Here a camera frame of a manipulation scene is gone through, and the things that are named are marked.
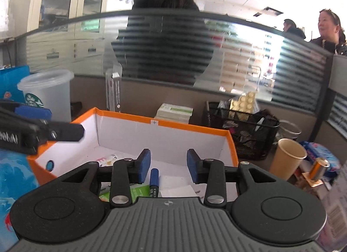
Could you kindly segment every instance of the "blue gripper pad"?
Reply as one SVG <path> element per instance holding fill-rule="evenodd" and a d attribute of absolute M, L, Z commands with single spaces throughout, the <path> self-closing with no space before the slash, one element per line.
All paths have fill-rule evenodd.
<path fill-rule="evenodd" d="M 194 183 L 197 183 L 197 165 L 200 161 L 194 149 L 189 149 L 187 151 L 187 166 Z"/>
<path fill-rule="evenodd" d="M 138 173 L 139 175 L 139 180 L 140 183 L 144 183 L 148 170 L 150 169 L 151 166 L 151 151 L 149 149 L 144 149 L 140 155 L 138 156 L 138 158 L 140 158 L 140 156 L 143 155 L 143 160 L 141 162 L 141 166 L 140 166 L 140 171 Z"/>

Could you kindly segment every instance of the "glass partition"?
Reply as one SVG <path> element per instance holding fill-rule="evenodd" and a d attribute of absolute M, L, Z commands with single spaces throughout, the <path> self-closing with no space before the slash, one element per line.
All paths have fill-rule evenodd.
<path fill-rule="evenodd" d="M 51 27 L 19 37 L 18 64 L 32 72 L 67 68 L 103 76 L 106 52 L 113 50 L 124 78 L 230 94 L 256 91 L 258 99 L 315 111 L 329 53 L 295 36 L 188 10 L 112 12 L 69 22 L 97 29 L 101 21 L 105 26 L 92 39 L 67 32 L 65 40 L 46 41 Z"/>

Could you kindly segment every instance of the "green package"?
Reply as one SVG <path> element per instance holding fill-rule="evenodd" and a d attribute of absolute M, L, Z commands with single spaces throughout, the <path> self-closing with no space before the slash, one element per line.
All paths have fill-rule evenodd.
<path fill-rule="evenodd" d="M 150 186 L 149 185 L 141 185 L 135 184 L 130 187 L 131 199 L 135 202 L 136 198 L 141 197 L 149 197 L 150 196 Z M 110 193 L 107 192 L 99 196 L 102 201 L 110 202 Z"/>

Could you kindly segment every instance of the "brown paper cup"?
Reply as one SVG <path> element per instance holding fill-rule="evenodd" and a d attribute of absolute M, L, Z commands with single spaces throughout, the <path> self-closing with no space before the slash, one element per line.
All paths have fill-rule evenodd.
<path fill-rule="evenodd" d="M 281 179 L 287 180 L 306 156 L 307 152 L 303 146 L 294 140 L 282 138 L 278 141 L 276 154 L 269 172 Z"/>

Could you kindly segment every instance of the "starbucks logo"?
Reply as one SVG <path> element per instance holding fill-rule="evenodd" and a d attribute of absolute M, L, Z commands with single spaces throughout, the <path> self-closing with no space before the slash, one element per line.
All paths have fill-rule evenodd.
<path fill-rule="evenodd" d="M 39 99 L 36 95 L 34 95 L 32 93 L 27 93 L 25 95 L 25 102 L 29 106 L 44 108 L 44 105 L 43 105 L 41 99 Z"/>

